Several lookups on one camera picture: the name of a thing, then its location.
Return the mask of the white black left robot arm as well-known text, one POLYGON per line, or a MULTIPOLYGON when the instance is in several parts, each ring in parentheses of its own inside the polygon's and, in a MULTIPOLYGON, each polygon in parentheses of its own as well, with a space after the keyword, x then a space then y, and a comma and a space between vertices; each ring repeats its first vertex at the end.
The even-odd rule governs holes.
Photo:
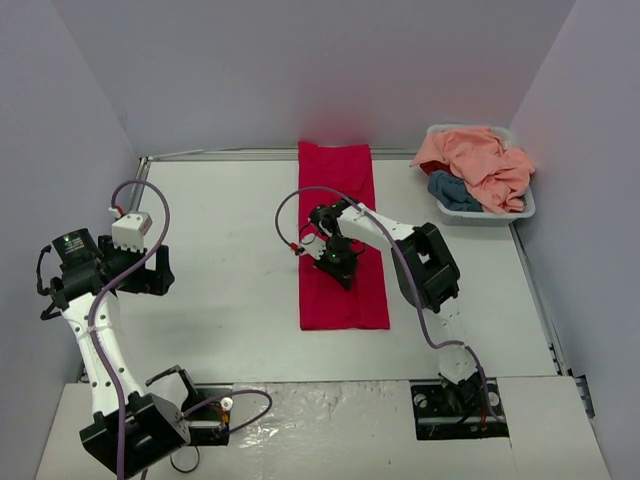
POLYGON ((184 418, 201 406, 200 391, 180 366, 140 382, 126 360, 117 294, 167 294, 175 281, 169 249, 161 245, 151 255, 120 250, 110 236, 94 239, 79 229, 41 252, 61 260, 60 276, 37 285, 51 300, 41 317, 67 321, 91 386, 92 422, 80 432, 82 446, 119 479, 144 474, 190 443, 184 418), (149 258, 152 269, 145 265, 149 258))

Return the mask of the crimson red t shirt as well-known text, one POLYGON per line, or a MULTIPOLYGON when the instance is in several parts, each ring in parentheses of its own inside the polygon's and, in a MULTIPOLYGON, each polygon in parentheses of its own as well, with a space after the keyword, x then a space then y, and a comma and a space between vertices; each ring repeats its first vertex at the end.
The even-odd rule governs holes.
POLYGON ((328 209, 345 194, 365 206, 375 206, 373 165, 367 145, 323 147, 298 143, 301 188, 312 191, 299 197, 298 222, 301 239, 326 244, 319 261, 309 255, 299 260, 300 327, 313 330, 388 330, 390 317, 379 251, 353 241, 342 232, 325 234, 313 222, 315 209, 328 209))

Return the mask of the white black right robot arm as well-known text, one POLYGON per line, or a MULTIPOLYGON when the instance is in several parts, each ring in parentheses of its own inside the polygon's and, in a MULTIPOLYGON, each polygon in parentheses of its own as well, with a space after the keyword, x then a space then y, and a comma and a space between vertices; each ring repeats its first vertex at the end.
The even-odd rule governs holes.
POLYGON ((302 253, 345 290, 356 280, 360 253, 354 243, 390 253, 399 290, 436 352, 446 406, 457 413, 475 406, 479 392, 488 392, 487 378, 466 342, 458 304, 460 270, 439 229, 429 222, 397 222, 349 198, 316 206, 309 222, 317 233, 304 238, 302 253))

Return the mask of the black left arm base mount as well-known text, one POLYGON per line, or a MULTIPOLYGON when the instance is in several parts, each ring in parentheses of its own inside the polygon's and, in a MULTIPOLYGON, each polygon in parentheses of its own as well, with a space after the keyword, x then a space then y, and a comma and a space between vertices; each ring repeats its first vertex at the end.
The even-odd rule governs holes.
MULTIPOLYGON (((186 412, 197 403, 210 397, 227 397, 232 391, 225 384, 196 384, 194 393, 190 393, 183 402, 181 410, 186 412)), ((191 446, 227 446, 229 444, 230 413, 224 412, 219 403, 212 402, 191 413, 187 417, 187 426, 191 436, 191 446)))

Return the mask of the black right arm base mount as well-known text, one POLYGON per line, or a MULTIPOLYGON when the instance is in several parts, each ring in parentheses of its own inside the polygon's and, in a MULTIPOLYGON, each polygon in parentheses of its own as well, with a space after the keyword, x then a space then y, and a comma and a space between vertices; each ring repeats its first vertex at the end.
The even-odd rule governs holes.
POLYGON ((472 378, 461 390, 445 381, 412 382, 411 400, 416 439, 480 440, 508 438, 503 403, 495 380, 472 378))

